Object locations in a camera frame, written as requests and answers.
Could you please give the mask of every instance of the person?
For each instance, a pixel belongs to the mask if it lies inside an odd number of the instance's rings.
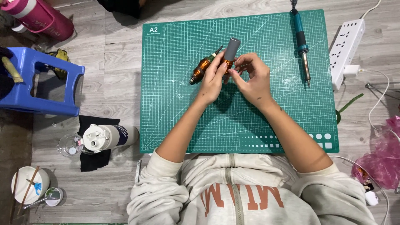
[[[228,71],[273,128],[285,156],[187,154],[202,113],[222,87],[227,65],[217,55],[198,94],[135,183],[128,224],[376,224],[365,190],[341,173],[321,147],[272,98],[270,70],[255,54]],[[248,71],[249,81],[241,78]]]

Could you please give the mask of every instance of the soldering iron handle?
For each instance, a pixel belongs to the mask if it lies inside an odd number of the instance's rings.
[[[300,54],[302,52],[308,52],[308,45],[306,43],[306,37],[303,31],[303,24],[301,23],[300,13],[294,8],[292,9],[292,13],[294,15],[294,29],[296,31],[296,40],[297,40],[297,52]]]

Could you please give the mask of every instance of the white cable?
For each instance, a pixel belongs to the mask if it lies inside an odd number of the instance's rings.
[[[371,10],[376,9],[376,8],[379,6],[379,4],[380,4],[381,1],[382,1],[382,0],[379,0],[378,3],[376,4],[376,6],[370,8],[369,10],[367,10],[367,11],[362,15],[361,18],[364,19],[364,17],[367,15],[367,13],[369,13]]]
[[[385,91],[382,93],[382,96],[379,98],[379,100],[377,101],[377,103],[376,103],[376,104],[374,105],[374,107],[371,109],[370,113],[368,113],[368,121],[370,122],[370,125],[371,125],[375,130],[377,130],[377,131],[382,131],[381,129],[378,129],[378,128],[376,128],[374,125],[372,125],[372,122],[371,122],[371,113],[372,113],[372,111],[376,108],[376,106],[379,104],[379,102],[382,100],[383,96],[386,94],[386,91],[388,90],[389,85],[390,85],[390,80],[389,80],[389,77],[388,77],[386,74],[384,74],[384,73],[382,73],[382,72],[380,72],[380,71],[378,71],[378,70],[360,70],[360,72],[368,72],[368,71],[378,72],[378,73],[384,75],[384,76],[386,77],[386,79],[388,80],[388,85],[386,86]],[[388,131],[390,131],[391,133],[393,133],[393,134],[395,135],[395,137],[397,138],[397,140],[400,142],[400,137],[399,137],[394,131],[392,131],[392,130],[390,130],[390,129],[388,129]]]
[[[388,213],[389,213],[389,198],[388,198],[388,196],[387,196],[385,190],[374,180],[374,178],[372,178],[372,176],[368,173],[368,171],[365,170],[365,169],[364,169],[362,166],[360,166],[358,163],[356,163],[356,162],[354,162],[354,161],[352,161],[352,160],[350,160],[350,159],[348,159],[348,158],[344,158],[344,157],[342,157],[342,156],[330,155],[329,157],[331,157],[331,158],[340,158],[340,159],[344,159],[344,160],[346,160],[346,161],[348,161],[348,162],[351,162],[351,163],[353,163],[353,164],[356,164],[356,165],[359,166],[361,169],[363,169],[363,170],[368,174],[368,176],[371,178],[371,180],[380,188],[380,191],[382,192],[383,196],[384,196],[385,199],[386,199],[386,203],[388,204],[388,208],[386,209],[385,217],[383,218],[383,221],[382,221],[382,223],[381,223],[381,225],[385,225],[385,223],[386,223],[386,217],[388,216]]]

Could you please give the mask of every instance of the cutting mat grid lines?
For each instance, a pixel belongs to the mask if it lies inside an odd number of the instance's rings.
[[[326,152],[339,151],[323,10],[301,11],[311,88],[306,87],[289,13],[143,25],[140,151],[151,153],[193,102],[200,84],[188,81],[198,62],[231,37],[242,41],[237,56],[257,55],[271,69],[279,105]],[[188,153],[281,153],[263,115],[232,80],[203,113]]]

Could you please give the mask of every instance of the white bowl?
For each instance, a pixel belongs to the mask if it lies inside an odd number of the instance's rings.
[[[60,188],[51,187],[46,191],[46,195],[45,195],[46,197],[50,194],[50,193],[48,193],[50,190],[58,191],[60,193],[60,199],[59,200],[46,200],[46,204],[48,206],[56,206],[61,202],[62,198],[64,197],[64,193],[62,192],[62,190]]]
[[[28,188],[28,185],[29,185],[29,181],[27,181],[26,179],[29,179],[29,180],[32,179],[35,169],[36,168],[33,168],[33,167],[22,167],[18,171],[18,180],[17,180],[17,187],[15,190],[15,199],[19,203],[22,203],[26,189]],[[12,177],[12,180],[11,180],[11,192],[12,193],[14,190],[15,175],[16,174],[14,174],[14,176]],[[29,188],[24,205],[34,203],[41,196],[44,195],[44,193],[46,192],[46,190],[50,184],[49,175],[42,168],[39,168],[38,172],[36,173],[35,178],[33,179],[33,182],[37,183],[37,184],[40,183],[42,188],[41,188],[41,190],[36,190],[36,188],[34,188],[34,186],[32,184],[31,187]]]

